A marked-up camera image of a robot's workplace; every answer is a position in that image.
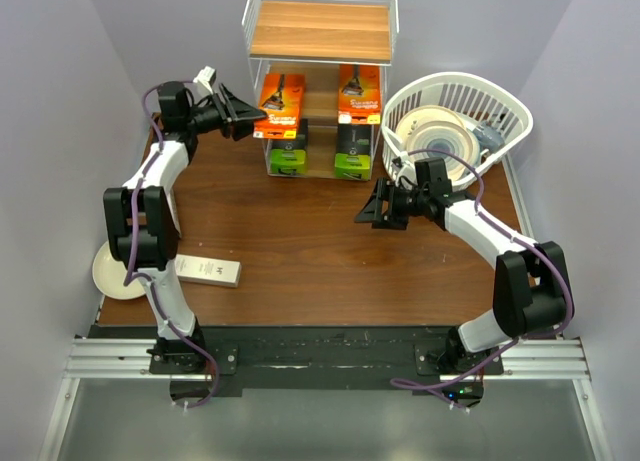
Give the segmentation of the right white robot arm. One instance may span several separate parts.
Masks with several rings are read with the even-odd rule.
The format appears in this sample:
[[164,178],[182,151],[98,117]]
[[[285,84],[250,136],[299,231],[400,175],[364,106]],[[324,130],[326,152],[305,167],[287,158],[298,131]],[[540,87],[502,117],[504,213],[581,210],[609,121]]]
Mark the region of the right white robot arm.
[[404,230],[410,218],[426,218],[464,241],[494,270],[491,308],[450,330],[441,365],[466,374],[483,352],[566,326],[573,300],[562,248],[521,236],[476,197],[454,190],[441,157],[419,160],[414,169],[413,178],[378,179],[356,222]]

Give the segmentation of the orange razor box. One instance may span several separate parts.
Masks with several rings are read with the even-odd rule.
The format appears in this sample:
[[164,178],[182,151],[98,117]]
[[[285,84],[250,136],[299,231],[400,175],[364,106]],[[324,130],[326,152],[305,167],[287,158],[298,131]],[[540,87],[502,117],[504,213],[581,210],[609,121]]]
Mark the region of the orange razor box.
[[301,123],[306,82],[303,74],[269,73],[259,96],[266,117],[254,124],[257,139],[293,140]]
[[379,125],[381,113],[380,68],[342,64],[339,68],[338,123]]

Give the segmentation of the black green razor box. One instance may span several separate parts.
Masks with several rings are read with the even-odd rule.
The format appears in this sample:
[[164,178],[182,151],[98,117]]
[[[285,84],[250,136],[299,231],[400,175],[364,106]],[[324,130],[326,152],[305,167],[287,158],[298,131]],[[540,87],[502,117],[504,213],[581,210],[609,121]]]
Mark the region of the black green razor box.
[[367,181],[371,174],[372,127],[339,124],[334,175],[338,179]]
[[307,173],[308,120],[300,120],[294,139],[273,140],[269,155],[271,175],[304,176]]

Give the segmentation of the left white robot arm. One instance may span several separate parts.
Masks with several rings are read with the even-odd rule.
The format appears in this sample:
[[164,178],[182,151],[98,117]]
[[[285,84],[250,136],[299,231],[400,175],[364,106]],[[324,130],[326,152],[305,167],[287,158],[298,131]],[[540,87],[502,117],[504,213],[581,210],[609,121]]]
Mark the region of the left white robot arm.
[[200,135],[218,131],[240,140],[252,135],[255,123],[267,116],[225,85],[206,82],[201,87],[201,100],[195,100],[186,81],[152,88],[160,108],[150,118],[155,141],[138,171],[103,194],[111,255],[125,265],[126,284],[141,283],[156,319],[157,341],[151,354],[185,373],[212,368],[215,360],[178,279],[180,232],[169,194],[193,161]]

